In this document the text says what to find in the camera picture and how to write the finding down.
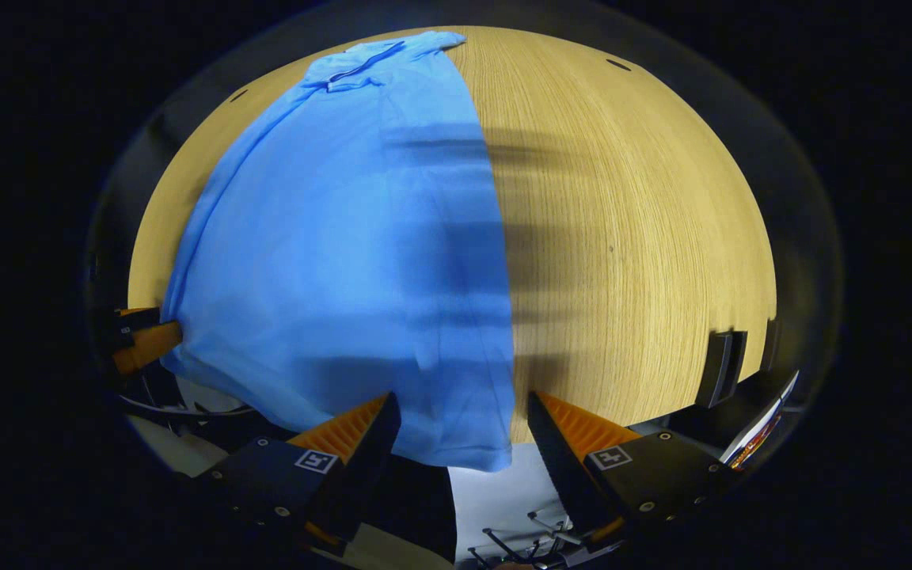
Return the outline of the black box with printed edge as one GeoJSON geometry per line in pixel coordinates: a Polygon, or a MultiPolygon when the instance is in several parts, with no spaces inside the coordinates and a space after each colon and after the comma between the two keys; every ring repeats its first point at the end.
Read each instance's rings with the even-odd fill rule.
{"type": "Polygon", "coordinates": [[[691,441],[732,469],[749,458],[781,422],[783,409],[800,384],[798,370],[760,371],[740,382],[727,400],[689,405],[673,412],[666,429],[691,441]]]}

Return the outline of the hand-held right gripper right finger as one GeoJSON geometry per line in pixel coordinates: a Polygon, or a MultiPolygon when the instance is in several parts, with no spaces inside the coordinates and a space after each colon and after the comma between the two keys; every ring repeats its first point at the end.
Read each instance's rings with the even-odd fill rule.
{"type": "Polygon", "coordinates": [[[672,431],[640,435],[543,392],[527,423],[583,547],[594,552],[690,519],[742,474],[672,431]]]}

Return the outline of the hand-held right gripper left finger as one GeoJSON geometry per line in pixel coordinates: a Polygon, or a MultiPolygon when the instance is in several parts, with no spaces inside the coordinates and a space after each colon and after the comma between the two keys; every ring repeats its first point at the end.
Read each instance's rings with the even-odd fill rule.
{"type": "Polygon", "coordinates": [[[401,428],[395,393],[358,405],[289,439],[254,438],[195,477],[221,515],[293,545],[344,554],[401,428]]]}

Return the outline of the light blue T-shirt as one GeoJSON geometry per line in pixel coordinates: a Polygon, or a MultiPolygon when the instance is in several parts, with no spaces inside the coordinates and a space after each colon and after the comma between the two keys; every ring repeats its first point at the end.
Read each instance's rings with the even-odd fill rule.
{"type": "Polygon", "coordinates": [[[290,431],[393,393],[393,452],[511,464],[504,221],[452,30],[314,60],[218,159],[162,303],[177,378],[290,431]]]}

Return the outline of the black bracket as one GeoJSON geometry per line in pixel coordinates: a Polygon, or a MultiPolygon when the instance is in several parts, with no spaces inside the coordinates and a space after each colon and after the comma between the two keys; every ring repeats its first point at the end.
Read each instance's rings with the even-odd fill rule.
{"type": "Polygon", "coordinates": [[[748,332],[711,332],[695,404],[712,408],[734,394],[744,364],[748,332]]]}

